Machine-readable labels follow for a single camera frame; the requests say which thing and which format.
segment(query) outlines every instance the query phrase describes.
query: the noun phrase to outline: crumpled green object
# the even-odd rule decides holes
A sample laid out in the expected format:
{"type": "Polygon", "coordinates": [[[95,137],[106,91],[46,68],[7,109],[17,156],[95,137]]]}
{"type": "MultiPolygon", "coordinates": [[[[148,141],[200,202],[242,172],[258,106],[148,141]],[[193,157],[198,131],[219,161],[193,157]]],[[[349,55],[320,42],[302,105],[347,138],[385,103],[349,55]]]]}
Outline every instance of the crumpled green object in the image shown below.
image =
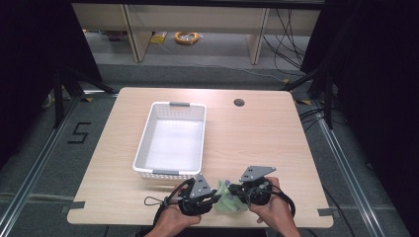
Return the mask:
{"type": "Polygon", "coordinates": [[[228,190],[230,182],[228,180],[218,181],[218,189],[216,195],[221,195],[218,202],[214,205],[215,209],[219,212],[236,212],[241,210],[247,210],[248,205],[241,202],[237,196],[233,196],[228,190]]]}

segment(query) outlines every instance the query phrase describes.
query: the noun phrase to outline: light wood tabletop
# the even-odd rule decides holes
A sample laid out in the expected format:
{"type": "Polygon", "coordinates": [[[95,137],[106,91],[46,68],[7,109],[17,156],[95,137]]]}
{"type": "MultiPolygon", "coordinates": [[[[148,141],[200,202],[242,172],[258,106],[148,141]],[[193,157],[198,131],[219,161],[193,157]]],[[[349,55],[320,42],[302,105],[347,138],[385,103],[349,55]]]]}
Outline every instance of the light wood tabletop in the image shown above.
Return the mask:
{"type": "MultiPolygon", "coordinates": [[[[294,201],[296,226],[332,226],[332,216],[318,213],[329,205],[290,93],[166,88],[121,89],[74,200],[84,207],[70,209],[70,223],[152,224],[158,205],[145,205],[144,199],[163,199],[173,190],[173,183],[142,179],[132,169],[153,102],[207,106],[202,173],[212,189],[219,180],[238,184],[248,166],[276,167],[269,176],[278,177],[294,201]],[[235,106],[236,99],[244,106],[235,106]]],[[[256,219],[250,211],[213,208],[198,226],[266,227],[256,219]]]]}

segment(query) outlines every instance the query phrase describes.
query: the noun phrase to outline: black stand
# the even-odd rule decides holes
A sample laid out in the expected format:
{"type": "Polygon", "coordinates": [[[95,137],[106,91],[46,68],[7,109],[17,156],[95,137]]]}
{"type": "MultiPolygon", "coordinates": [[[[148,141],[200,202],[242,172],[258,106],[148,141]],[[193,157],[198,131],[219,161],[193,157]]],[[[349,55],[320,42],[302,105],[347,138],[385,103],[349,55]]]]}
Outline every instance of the black stand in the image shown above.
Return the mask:
{"type": "Polygon", "coordinates": [[[316,99],[324,92],[324,117],[330,129],[333,129],[331,122],[333,71],[337,69],[343,55],[346,55],[347,50],[350,48],[348,46],[350,44],[349,37],[354,33],[354,29],[351,28],[356,25],[355,22],[360,14],[361,6],[363,5],[363,0],[355,1],[354,10],[339,29],[320,65],[305,76],[281,89],[282,91],[290,91],[309,80],[313,80],[308,90],[308,97],[310,99],[316,99]]]}
{"type": "Polygon", "coordinates": [[[83,89],[78,84],[78,80],[85,81],[109,94],[117,94],[119,92],[73,68],[61,67],[57,69],[53,87],[55,97],[54,128],[59,126],[64,117],[62,86],[66,89],[71,97],[81,97],[84,94],[83,89]]]}

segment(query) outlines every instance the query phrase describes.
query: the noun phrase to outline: hand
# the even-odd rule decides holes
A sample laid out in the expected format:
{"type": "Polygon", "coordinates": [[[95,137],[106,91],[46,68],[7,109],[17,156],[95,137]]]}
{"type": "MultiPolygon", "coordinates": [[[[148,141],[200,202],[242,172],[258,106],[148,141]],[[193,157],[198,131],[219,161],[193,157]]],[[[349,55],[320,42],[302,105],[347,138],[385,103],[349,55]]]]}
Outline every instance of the hand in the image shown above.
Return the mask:
{"type": "MultiPolygon", "coordinates": [[[[267,177],[273,186],[279,187],[280,181],[275,177],[267,177]]],[[[273,187],[272,191],[279,192],[277,188],[273,187]]],[[[271,199],[265,205],[251,204],[250,211],[259,215],[256,220],[258,223],[265,222],[269,227],[275,229],[286,237],[300,236],[293,222],[293,216],[289,205],[280,197],[271,195],[271,199]]]]}
{"type": "Polygon", "coordinates": [[[171,204],[161,212],[154,228],[145,236],[147,237],[172,237],[185,228],[201,222],[201,216],[184,215],[178,204],[171,204]]]}

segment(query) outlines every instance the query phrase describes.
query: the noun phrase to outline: plastic basket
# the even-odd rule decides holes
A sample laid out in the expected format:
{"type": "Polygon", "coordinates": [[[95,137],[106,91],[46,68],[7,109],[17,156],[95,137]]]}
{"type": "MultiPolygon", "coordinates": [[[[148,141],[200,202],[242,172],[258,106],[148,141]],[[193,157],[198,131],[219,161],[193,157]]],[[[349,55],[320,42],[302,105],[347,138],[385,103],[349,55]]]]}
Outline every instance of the plastic basket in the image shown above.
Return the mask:
{"type": "Polygon", "coordinates": [[[186,180],[201,172],[207,107],[152,104],[132,168],[144,179],[186,180]]]}

